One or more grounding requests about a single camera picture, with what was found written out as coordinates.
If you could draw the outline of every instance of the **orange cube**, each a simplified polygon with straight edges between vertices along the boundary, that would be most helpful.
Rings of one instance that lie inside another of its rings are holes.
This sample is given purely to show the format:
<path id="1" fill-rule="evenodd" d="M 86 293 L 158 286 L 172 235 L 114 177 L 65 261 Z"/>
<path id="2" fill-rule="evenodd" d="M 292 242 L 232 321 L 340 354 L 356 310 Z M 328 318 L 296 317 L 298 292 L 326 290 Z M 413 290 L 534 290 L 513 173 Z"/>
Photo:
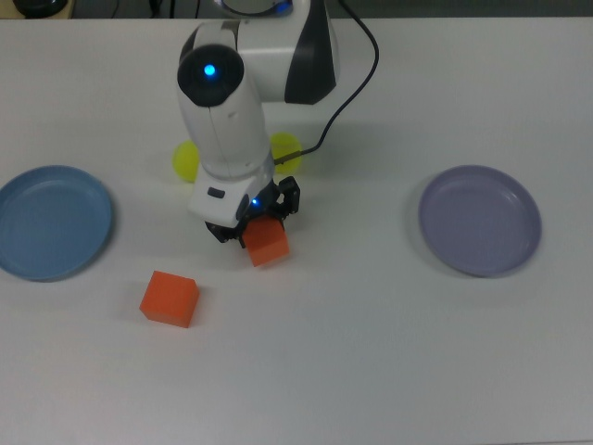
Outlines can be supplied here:
<path id="1" fill-rule="evenodd" d="M 256 267 L 290 253 L 282 223 L 267 215 L 249 222 L 243 232 L 243 242 Z"/>
<path id="2" fill-rule="evenodd" d="M 200 291 L 194 280 L 155 271 L 140 311 L 148 320 L 189 327 Z"/>

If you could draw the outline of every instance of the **yellow ball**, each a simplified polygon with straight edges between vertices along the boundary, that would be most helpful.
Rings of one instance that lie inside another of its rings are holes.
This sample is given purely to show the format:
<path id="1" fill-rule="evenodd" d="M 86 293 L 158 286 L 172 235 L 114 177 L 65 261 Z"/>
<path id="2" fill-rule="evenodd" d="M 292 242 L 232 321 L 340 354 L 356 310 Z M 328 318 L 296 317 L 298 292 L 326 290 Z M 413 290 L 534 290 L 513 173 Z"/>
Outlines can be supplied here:
<path id="1" fill-rule="evenodd" d="M 173 152 L 172 164 L 177 175 L 184 181 L 193 183 L 196 181 L 197 166 L 200 163 L 200 155 L 197 146 L 192 141 L 181 142 Z"/>
<path id="2" fill-rule="evenodd" d="M 270 138 L 271 155 L 274 159 L 301 151 L 303 147 L 296 136 L 290 133 L 276 133 Z M 276 172 L 280 174 L 289 174 L 294 172 L 300 165 L 301 157 L 290 159 L 284 164 L 276 166 Z"/>

